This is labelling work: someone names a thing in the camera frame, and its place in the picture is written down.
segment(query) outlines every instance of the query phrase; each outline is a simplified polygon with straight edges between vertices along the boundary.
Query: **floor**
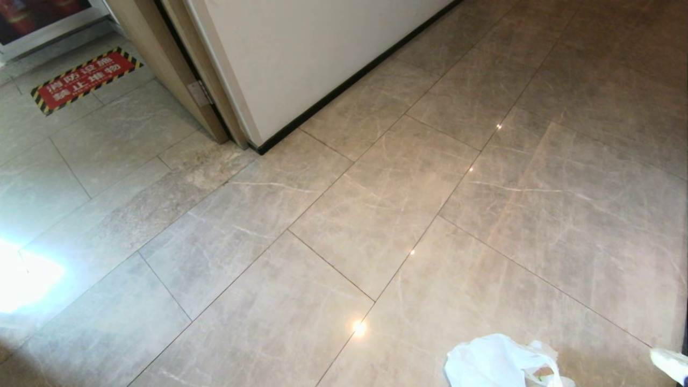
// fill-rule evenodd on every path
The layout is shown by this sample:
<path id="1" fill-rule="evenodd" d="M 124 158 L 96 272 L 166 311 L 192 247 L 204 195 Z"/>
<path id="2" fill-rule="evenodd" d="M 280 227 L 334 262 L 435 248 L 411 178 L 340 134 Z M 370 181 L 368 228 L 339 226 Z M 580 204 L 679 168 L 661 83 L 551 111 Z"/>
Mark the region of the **floor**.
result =
<path id="1" fill-rule="evenodd" d="M 0 86 L 0 385 L 448 386 L 491 333 L 673 386 L 683 0 L 464 0 L 265 156 L 144 67 L 44 118 Z"/>

